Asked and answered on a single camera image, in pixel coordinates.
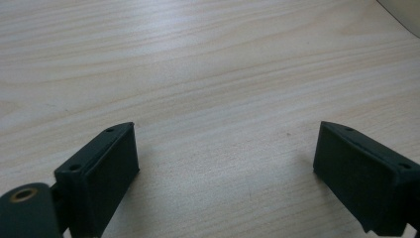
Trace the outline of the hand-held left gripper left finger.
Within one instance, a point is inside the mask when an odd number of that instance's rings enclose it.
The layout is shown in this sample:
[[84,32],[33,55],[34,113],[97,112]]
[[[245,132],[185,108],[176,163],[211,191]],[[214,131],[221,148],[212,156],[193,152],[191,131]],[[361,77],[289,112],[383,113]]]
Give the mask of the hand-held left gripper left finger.
[[75,238],[100,237],[139,171],[134,124],[102,131],[54,171],[61,226]]

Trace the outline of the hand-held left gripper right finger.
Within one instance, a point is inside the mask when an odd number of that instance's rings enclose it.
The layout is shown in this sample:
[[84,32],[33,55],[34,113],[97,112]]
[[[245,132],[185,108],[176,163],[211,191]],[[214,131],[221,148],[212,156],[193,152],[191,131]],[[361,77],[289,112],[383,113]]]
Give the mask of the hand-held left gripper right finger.
[[348,126],[323,121],[314,173],[365,232],[420,237],[420,165]]

